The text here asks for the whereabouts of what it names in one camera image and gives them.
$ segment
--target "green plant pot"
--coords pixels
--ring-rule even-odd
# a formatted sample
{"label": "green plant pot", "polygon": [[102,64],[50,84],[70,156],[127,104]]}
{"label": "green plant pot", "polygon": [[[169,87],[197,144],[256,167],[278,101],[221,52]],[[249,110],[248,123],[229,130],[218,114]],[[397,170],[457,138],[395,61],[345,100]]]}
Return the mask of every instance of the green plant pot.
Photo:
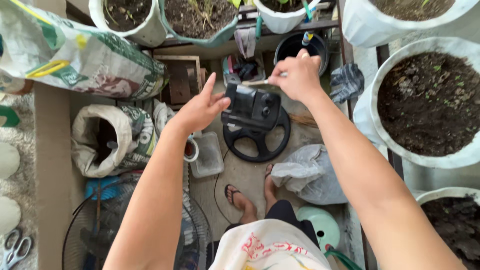
{"label": "green plant pot", "polygon": [[200,47],[214,48],[222,45],[233,36],[237,28],[237,23],[239,21],[238,16],[235,16],[235,18],[230,24],[223,27],[210,39],[182,37],[179,34],[177,34],[175,31],[173,31],[173,29],[170,27],[170,24],[168,24],[167,18],[165,17],[165,0],[158,0],[158,3],[160,5],[160,16],[161,16],[162,24],[168,30],[168,32],[171,33],[179,41],[191,42]]}

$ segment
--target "scissors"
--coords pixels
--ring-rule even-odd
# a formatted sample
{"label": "scissors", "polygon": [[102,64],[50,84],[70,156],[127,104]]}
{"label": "scissors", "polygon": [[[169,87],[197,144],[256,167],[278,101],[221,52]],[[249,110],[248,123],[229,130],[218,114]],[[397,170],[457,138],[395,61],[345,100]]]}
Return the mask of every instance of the scissors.
{"label": "scissors", "polygon": [[[11,239],[14,239],[13,245],[8,247],[8,244]],[[22,247],[25,246],[24,254],[19,254],[22,250]],[[11,231],[7,238],[5,239],[5,244],[3,247],[5,248],[5,253],[3,254],[3,262],[0,266],[0,270],[10,270],[12,269],[15,264],[21,260],[23,260],[27,255],[30,249],[33,246],[33,240],[30,236],[26,236],[22,238],[22,230],[21,229],[14,229]]]}

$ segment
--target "gray glove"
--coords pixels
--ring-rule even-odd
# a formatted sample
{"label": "gray glove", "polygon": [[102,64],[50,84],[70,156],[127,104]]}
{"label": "gray glove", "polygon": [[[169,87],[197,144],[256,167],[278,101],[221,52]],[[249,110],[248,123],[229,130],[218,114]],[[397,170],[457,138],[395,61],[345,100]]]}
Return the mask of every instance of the gray glove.
{"label": "gray glove", "polygon": [[333,102],[343,103],[363,93],[365,78],[357,64],[346,64],[332,72],[330,86],[337,85],[342,86],[330,94]]}

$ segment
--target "foot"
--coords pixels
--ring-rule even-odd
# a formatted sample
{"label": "foot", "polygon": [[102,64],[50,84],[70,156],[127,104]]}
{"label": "foot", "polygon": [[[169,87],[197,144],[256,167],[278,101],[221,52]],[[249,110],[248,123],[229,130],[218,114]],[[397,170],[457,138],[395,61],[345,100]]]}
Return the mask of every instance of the foot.
{"label": "foot", "polygon": [[250,201],[244,194],[241,192],[235,192],[233,194],[233,203],[232,203],[232,192],[238,191],[238,189],[232,185],[229,185],[227,188],[227,200],[230,204],[233,204],[237,209],[243,212],[250,212],[257,214],[257,207]]}
{"label": "foot", "polygon": [[264,194],[265,194],[265,199],[273,198],[275,199],[276,196],[276,191],[278,190],[278,187],[275,185],[275,183],[272,180],[272,176],[270,173],[272,172],[273,169],[273,164],[269,164],[267,166],[267,169],[265,171],[265,187],[264,187]]}

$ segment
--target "white shirt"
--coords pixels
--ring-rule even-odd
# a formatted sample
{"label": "white shirt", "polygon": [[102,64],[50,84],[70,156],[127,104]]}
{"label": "white shirt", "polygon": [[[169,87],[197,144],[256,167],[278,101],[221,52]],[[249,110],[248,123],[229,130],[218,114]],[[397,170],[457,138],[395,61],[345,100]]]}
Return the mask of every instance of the white shirt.
{"label": "white shirt", "polygon": [[210,270],[331,270],[319,248],[297,227],[261,220],[226,232]]}

